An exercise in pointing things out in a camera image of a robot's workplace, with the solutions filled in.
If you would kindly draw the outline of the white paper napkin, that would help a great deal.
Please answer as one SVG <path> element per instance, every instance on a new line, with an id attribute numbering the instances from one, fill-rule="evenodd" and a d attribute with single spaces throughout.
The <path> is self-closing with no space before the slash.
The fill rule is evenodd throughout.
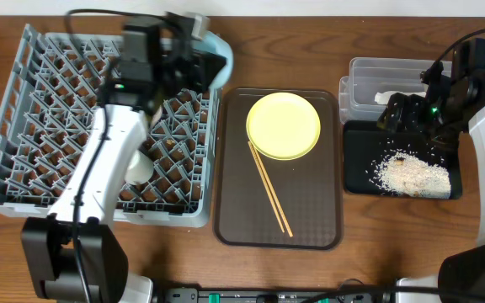
<path id="1" fill-rule="evenodd" d="M 399 91 L 386 91 L 384 93 L 376 93 L 374 97 L 374 101 L 379 104 L 379 105 L 387 105 L 389 102 L 389 99 L 392 95 L 400 93 L 402 95 L 410 96 L 410 95 L 418 95 L 420 97 L 425 97 L 426 92 L 417 92 L 417 93 L 406 93 L 406 92 L 399 92 Z"/>

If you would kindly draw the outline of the light blue bowl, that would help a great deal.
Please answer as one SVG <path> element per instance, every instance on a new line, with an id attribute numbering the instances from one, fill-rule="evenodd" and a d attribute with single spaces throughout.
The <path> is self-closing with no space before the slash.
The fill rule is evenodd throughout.
<path id="1" fill-rule="evenodd" d="M 214 49 L 212 51 L 212 54 L 220 57 L 221 62 L 223 63 L 223 67 L 215 75 L 209 88 L 210 89 L 223 88 L 230 80 L 233 67 L 234 67 L 234 55 L 233 55 L 232 48 L 220 36 L 210 31 L 208 31 L 205 34 L 205 38 L 203 39 L 203 42 L 205 45 L 210 46 Z"/>

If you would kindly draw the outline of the white rice leftovers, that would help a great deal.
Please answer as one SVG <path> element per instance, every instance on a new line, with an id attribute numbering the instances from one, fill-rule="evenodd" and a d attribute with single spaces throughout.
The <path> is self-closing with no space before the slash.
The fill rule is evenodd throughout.
<path id="1" fill-rule="evenodd" d="M 386 139 L 384 151 L 370 160 L 365 172 L 384 194 L 449 199 L 452 185 L 444 162 L 427 143 Z"/>

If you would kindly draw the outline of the wooden chopstick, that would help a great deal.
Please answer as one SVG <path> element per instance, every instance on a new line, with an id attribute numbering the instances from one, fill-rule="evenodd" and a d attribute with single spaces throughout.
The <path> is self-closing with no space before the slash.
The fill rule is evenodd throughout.
<path id="1" fill-rule="evenodd" d="M 274 200 L 275 200 L 275 202 L 276 202 L 276 204 L 277 204 L 277 207 L 278 207 L 278 209 L 279 209 L 279 212 L 280 212 L 280 218 L 282 219 L 282 221 L 283 221 L 283 223 L 284 223 L 285 232 L 288 234 L 288 236 L 289 236 L 289 237 L 293 237 L 293 236 L 294 236 L 294 234 L 293 234 L 293 231 L 292 231 L 292 230 L 291 230 L 291 228 L 290 228 L 289 221 L 287 220 L 287 217 L 286 217 L 286 215 L 285 215 L 285 212 L 284 212 L 284 210 L 283 210 L 283 208 L 282 208 L 282 206 L 281 206 L 280 200 L 279 200 L 279 198 L 278 198 L 278 196 L 277 196 L 277 194 L 276 194 L 276 192 L 275 192 L 275 190 L 274 190 L 274 186 L 273 186 L 273 184 L 272 184 L 272 182 L 271 182 L 271 180 L 270 180 L 270 178 L 269 178 L 269 175 L 268 175 L 268 173 L 267 173 L 267 171 L 266 171 L 266 168 L 264 167 L 264 169 L 265 169 L 265 172 L 266 172 L 266 176 L 268 177 L 269 186 L 270 186 L 270 187 L 271 187 L 271 189 L 272 189 L 272 194 L 273 194 Z"/>
<path id="2" fill-rule="evenodd" d="M 280 212 L 279 212 L 277 204 L 274 200 L 274 197 L 273 197 L 273 194 L 272 194 L 272 189 L 269 186 L 268 177 L 266 176 L 264 165 L 261 162 L 260 157 L 258 155 L 258 152 L 256 151 L 256 149 L 253 146 L 251 141 L 248 141 L 248 148 L 249 148 L 249 150 L 252 154 L 253 160 L 254 160 L 255 165 L 258 169 L 258 174 L 259 174 L 259 176 L 262 180 L 264 190 L 265 190 L 267 197 L 269 199 L 269 202 L 270 202 L 271 208 L 274 212 L 275 218 L 276 218 L 276 220 L 277 220 L 277 222 L 280 226 L 280 230 L 281 230 L 282 233 L 285 233 L 284 223 L 283 223 L 282 219 L 280 218 Z"/>

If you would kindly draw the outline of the yellow round plate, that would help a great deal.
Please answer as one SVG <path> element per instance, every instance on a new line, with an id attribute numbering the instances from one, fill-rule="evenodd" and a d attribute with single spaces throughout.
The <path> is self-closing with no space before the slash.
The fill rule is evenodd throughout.
<path id="1" fill-rule="evenodd" d="M 248 111 L 246 132 L 253 147 L 275 160 L 305 156 L 318 142 L 321 119 L 315 107 L 295 93 L 263 96 Z"/>

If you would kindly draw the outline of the white pink cup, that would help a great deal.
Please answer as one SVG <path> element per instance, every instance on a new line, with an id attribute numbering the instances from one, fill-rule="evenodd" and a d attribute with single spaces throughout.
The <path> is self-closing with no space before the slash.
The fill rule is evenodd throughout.
<path id="1" fill-rule="evenodd" d="M 154 174 L 154 162 L 140 151 L 133 154 L 125 174 L 125 181 L 131 185 L 146 183 Z"/>

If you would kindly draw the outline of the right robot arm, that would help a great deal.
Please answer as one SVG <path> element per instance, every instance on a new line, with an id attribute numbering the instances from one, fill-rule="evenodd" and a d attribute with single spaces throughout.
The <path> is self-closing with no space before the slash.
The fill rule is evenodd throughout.
<path id="1" fill-rule="evenodd" d="M 481 204 L 477 247 L 448 257 L 434 281 L 442 302 L 485 302 L 485 39 L 469 35 L 448 50 L 450 75 L 436 60 L 420 75 L 424 93 L 376 94 L 375 101 L 385 106 L 377 125 L 423 134 L 443 147 L 456 146 L 462 132 L 472 138 Z"/>

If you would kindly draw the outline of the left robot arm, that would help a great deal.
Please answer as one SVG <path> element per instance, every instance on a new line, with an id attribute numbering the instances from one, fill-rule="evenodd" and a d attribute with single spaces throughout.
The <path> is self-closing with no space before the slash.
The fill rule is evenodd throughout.
<path id="1" fill-rule="evenodd" d="M 131 13 L 123 51 L 97 96 L 92 131 L 70 181 L 50 212 L 28 218 L 21 242 L 35 293 L 66 302 L 150 302 L 153 283 L 129 270 L 113 233 L 115 207 L 134 154 L 163 101 L 187 88 L 219 88 L 232 57 L 206 16 Z M 114 77 L 112 72 L 119 72 Z"/>

